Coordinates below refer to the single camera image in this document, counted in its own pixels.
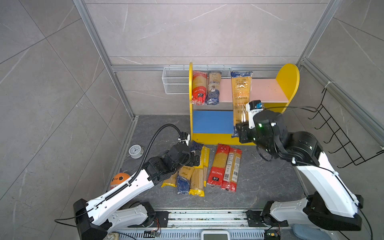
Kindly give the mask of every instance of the white wire basket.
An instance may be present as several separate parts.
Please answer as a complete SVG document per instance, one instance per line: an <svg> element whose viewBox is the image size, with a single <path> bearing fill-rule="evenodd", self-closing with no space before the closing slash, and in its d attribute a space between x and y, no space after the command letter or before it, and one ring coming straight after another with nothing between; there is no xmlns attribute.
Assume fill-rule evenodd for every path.
<svg viewBox="0 0 384 240"><path fill-rule="evenodd" d="M225 66L193 66L193 70L206 73L210 71L220 71L221 78L231 78L231 68ZM166 94L188 94L189 65L182 67L165 67L163 69L162 80Z"/></svg>

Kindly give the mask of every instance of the pink shelf board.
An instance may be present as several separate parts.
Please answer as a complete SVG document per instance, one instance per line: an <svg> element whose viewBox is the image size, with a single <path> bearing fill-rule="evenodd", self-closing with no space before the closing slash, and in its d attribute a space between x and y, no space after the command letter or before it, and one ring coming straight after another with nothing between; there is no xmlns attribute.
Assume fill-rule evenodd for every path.
<svg viewBox="0 0 384 240"><path fill-rule="evenodd" d="M276 79L252 79L250 100L261 100L262 103L287 103L285 96ZM222 103L232 102L231 79L222 78L220 82L219 101Z"/></svg>

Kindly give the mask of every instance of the blue shelf board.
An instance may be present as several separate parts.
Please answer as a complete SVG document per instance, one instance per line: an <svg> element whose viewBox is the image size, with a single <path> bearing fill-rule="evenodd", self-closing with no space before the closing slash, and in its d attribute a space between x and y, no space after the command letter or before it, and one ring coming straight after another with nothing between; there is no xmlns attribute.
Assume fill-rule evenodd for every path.
<svg viewBox="0 0 384 240"><path fill-rule="evenodd" d="M233 111L193 111L193 133L233 133Z"/></svg>

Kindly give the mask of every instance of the orange toy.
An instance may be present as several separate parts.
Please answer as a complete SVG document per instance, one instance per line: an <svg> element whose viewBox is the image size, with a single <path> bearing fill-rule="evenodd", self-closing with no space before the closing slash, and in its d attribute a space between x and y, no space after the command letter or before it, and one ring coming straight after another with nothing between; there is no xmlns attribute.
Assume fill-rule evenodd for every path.
<svg viewBox="0 0 384 240"><path fill-rule="evenodd" d="M111 182L111 189L122 183L123 181L130 178L130 176L124 172L121 172L119 174L116 174L116 176L112 179Z"/></svg>

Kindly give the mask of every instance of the pasta package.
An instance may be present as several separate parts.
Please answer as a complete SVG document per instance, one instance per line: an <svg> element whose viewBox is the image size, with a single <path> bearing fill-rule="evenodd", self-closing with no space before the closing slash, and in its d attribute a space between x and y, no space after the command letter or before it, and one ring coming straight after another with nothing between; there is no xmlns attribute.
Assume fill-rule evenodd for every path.
<svg viewBox="0 0 384 240"><path fill-rule="evenodd" d="M179 176L189 181L191 179L194 168L195 167L182 166L179 170Z"/></svg>
<svg viewBox="0 0 384 240"><path fill-rule="evenodd" d="M200 161L203 161L203 170L204 170L204 187L207 186L207 178L208 178L208 164L209 164L209 148L203 147L201 150Z"/></svg>
<svg viewBox="0 0 384 240"><path fill-rule="evenodd" d="M207 183L211 185L221 185L223 183L223 176L225 167L227 165L227 158L229 153L229 146L218 144L217 150L212 164L211 172L209 174Z"/></svg>
<svg viewBox="0 0 384 240"><path fill-rule="evenodd" d="M236 148L230 148L227 160L227 166L224 172L223 183L221 185L222 189L229 190L231 192L236 192L237 179L240 168L240 160L243 151Z"/></svg>
<svg viewBox="0 0 384 240"><path fill-rule="evenodd" d="M252 72L231 72L233 100L233 135L238 137L236 124L248 121L245 105L249 102L251 93Z"/></svg>
<svg viewBox="0 0 384 240"><path fill-rule="evenodd" d="M207 95L207 73L193 71L192 78L192 103L203 105Z"/></svg>
<svg viewBox="0 0 384 240"><path fill-rule="evenodd" d="M204 197L204 161L200 157L200 165L193 170L190 180L189 194Z"/></svg>
<svg viewBox="0 0 384 240"><path fill-rule="evenodd" d="M168 178L167 180L164 180L161 187L165 187L165 186L176 187L176 177L177 177L177 172L172 174L171 177Z"/></svg>
<svg viewBox="0 0 384 240"><path fill-rule="evenodd" d="M221 72L212 71L208 76L208 89L205 103L207 105L217 105L219 103L218 97L220 95L220 81Z"/></svg>
<svg viewBox="0 0 384 240"><path fill-rule="evenodd" d="M191 179L195 167L182 166L179 170L179 175L176 178L177 194L189 194L189 181Z"/></svg>

